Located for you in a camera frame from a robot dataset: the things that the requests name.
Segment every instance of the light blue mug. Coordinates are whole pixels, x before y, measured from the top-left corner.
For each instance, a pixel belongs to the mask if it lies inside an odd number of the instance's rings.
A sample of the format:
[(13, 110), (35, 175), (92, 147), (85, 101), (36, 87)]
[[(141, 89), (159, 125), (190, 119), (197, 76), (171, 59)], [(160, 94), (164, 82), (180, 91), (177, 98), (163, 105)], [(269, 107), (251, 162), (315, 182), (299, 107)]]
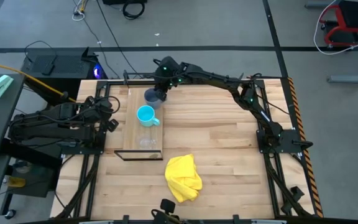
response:
[(160, 125), (160, 120), (155, 118), (155, 111), (151, 106), (141, 106), (136, 113), (137, 119), (145, 127), (151, 127), (153, 125)]

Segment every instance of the gray floor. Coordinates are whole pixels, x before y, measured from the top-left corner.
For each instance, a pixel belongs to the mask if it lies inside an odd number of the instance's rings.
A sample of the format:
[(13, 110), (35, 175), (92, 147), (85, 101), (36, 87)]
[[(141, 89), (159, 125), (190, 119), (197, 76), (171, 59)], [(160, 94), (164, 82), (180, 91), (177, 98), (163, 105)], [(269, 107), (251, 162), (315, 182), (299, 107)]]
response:
[[(304, 3), (269, 0), (281, 46), (313, 46), (321, 10), (306, 10)], [(97, 47), (84, 22), (72, 21), (73, 6), (72, 0), (5, 0), (0, 10), (0, 48), (23, 48), (36, 40), (53, 47)], [(121, 46), (273, 46), (259, 0), (149, 0), (145, 14), (134, 21), (125, 20), (109, 6), (102, 8)], [(86, 20), (104, 47), (116, 46), (92, 0), (86, 8)], [(319, 33), (318, 43), (324, 45), (321, 39)], [(152, 72), (155, 65), (151, 60), (166, 55), (225, 75), (261, 72), (280, 76), (272, 51), (126, 52), (139, 72)], [(130, 71), (120, 53), (106, 52), (106, 56), (118, 73)], [(328, 75), (358, 74), (358, 52), (335, 56), (284, 52), (283, 56), (295, 82), (306, 137), (314, 142), (310, 154), (324, 214), (358, 219), (358, 85), (326, 82)], [(14, 68), (20, 68), (23, 59), (23, 53), (0, 54), (0, 63)], [(30, 113), (44, 106), (38, 96), (23, 92), (17, 108)], [(11, 208), (18, 211), (17, 216), (8, 222), (0, 217), (0, 223), (44, 220), (52, 197), (15, 196)]]

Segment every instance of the yellow cloth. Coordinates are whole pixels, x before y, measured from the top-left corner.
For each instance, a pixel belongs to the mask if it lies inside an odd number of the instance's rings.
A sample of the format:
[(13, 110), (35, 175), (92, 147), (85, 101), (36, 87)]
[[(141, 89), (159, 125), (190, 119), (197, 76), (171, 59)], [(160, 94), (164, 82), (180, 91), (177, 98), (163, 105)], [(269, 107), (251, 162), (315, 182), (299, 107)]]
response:
[(171, 158), (165, 169), (165, 178), (178, 202), (193, 201), (198, 196), (197, 190), (203, 188), (192, 154)]

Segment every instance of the cup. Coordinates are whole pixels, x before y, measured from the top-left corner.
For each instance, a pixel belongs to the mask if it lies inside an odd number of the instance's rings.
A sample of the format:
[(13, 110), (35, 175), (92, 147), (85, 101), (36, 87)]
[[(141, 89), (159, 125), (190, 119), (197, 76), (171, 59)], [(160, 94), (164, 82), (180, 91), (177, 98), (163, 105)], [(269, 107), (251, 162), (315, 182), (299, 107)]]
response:
[(155, 111), (149, 105), (141, 106), (136, 113), (137, 119), (145, 127), (151, 127), (153, 125), (160, 125), (160, 120), (155, 118)]
[(162, 100), (158, 99), (155, 95), (154, 88), (149, 88), (148, 90), (144, 91), (144, 100), (146, 101), (147, 105), (151, 106), (155, 110), (159, 109), (163, 103)]

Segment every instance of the wooden tray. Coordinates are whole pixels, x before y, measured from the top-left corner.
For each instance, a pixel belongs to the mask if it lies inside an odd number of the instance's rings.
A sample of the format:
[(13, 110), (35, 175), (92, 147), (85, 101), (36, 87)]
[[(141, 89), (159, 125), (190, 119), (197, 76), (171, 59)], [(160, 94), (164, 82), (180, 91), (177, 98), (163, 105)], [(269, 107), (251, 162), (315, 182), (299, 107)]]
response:
[(161, 160), (163, 141), (163, 106), (155, 110), (159, 126), (144, 127), (137, 119), (139, 107), (146, 105), (144, 92), (148, 88), (128, 89), (127, 114), (124, 128), (124, 145), (115, 153), (124, 160)]

